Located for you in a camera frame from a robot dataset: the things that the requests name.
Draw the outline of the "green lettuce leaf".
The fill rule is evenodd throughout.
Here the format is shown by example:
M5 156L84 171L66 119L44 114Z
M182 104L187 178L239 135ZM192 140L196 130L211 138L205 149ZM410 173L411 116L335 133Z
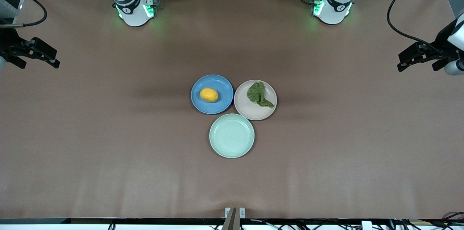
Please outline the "green lettuce leaf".
M265 85L263 82L253 83L247 91L247 98L261 107L274 108L274 104L265 98Z

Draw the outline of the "yellow lemon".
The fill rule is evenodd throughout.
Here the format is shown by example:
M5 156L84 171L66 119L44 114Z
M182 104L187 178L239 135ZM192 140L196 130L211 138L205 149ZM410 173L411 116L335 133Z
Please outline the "yellow lemon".
M212 88L203 88L200 90L199 96L202 98L202 100L209 103L216 102L219 99L219 93Z

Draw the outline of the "beige plate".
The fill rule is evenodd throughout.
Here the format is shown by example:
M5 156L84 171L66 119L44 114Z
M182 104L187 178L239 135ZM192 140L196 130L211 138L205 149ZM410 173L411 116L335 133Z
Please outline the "beige plate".
M265 98L274 104L274 108L261 107L247 98L247 91L250 86L260 81L265 85ZM264 120L271 116L277 108L277 94L272 86L262 80L248 80L242 83L235 91L234 106L240 115L249 120Z

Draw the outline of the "blue plate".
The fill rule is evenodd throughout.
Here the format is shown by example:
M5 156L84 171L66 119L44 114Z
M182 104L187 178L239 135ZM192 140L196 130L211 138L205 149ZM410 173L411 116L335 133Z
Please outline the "blue plate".
M210 88L217 92L218 99L208 102L200 96L200 92ZM224 112L232 104L234 89L229 80L221 75L205 75L197 80L191 89L191 101L194 107L205 114L219 114Z

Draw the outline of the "light green plate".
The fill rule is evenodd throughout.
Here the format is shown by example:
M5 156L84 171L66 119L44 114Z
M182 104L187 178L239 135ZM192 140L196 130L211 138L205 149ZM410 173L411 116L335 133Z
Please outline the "light green plate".
M212 123L209 141L212 149L220 156L240 158L254 145L254 127L247 118L239 114L224 114Z

